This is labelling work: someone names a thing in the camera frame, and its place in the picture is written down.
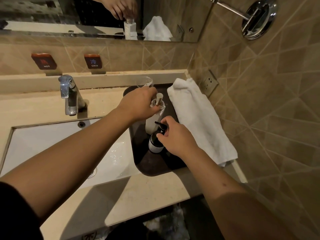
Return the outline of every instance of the reflected hand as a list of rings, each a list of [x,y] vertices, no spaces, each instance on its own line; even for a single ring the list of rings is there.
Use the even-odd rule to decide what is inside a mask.
[[[173,117],[164,117],[161,123],[167,124],[169,128],[164,135],[158,133],[157,137],[170,153],[184,159],[192,151],[199,149],[191,132]]]
[[[124,2],[127,4],[127,11],[128,16],[126,18],[134,18],[136,19],[138,17],[138,4],[136,0],[124,0]]]
[[[128,5],[123,0],[99,0],[108,9],[115,19],[123,20],[127,16]]]
[[[132,122],[146,120],[160,110],[160,106],[150,107],[152,97],[156,93],[157,89],[155,87],[136,88],[122,98],[117,108],[128,113]]]

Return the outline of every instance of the electrical outlet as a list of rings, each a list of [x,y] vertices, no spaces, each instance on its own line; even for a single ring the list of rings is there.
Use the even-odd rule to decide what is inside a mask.
[[[209,97],[214,89],[218,86],[218,81],[211,70],[208,70],[200,83],[200,90]]]

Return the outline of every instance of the beige countertop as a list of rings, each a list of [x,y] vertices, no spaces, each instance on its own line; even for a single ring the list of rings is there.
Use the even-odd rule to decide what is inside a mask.
[[[108,114],[122,99],[125,88],[81,90],[89,102],[88,118]],[[0,95],[0,152],[14,126],[74,120],[64,114],[60,92]],[[227,168],[237,178],[233,168]],[[148,177],[143,174],[76,191],[41,226],[45,240],[69,239],[117,224],[201,194],[187,168]]]

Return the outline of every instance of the faucet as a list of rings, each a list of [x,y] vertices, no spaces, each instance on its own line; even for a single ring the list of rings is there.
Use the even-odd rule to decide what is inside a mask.
[[[58,80],[60,82],[61,98],[66,100],[66,115],[74,116],[80,109],[86,107],[86,103],[83,100],[72,76],[62,75]]]

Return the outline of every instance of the black tray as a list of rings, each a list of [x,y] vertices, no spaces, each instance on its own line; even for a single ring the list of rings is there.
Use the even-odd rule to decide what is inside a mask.
[[[165,110],[162,118],[170,115],[178,121],[176,112],[167,93],[167,88],[170,86],[172,86],[172,83],[154,85],[158,92],[163,94]],[[136,88],[136,86],[127,88],[123,96]],[[129,127],[134,164],[138,170],[146,176],[157,176],[186,167],[185,163],[179,157],[172,155],[166,148],[164,148],[161,153],[152,153],[149,150],[148,143],[150,136],[146,133],[145,125],[146,121],[144,120],[136,122]]]

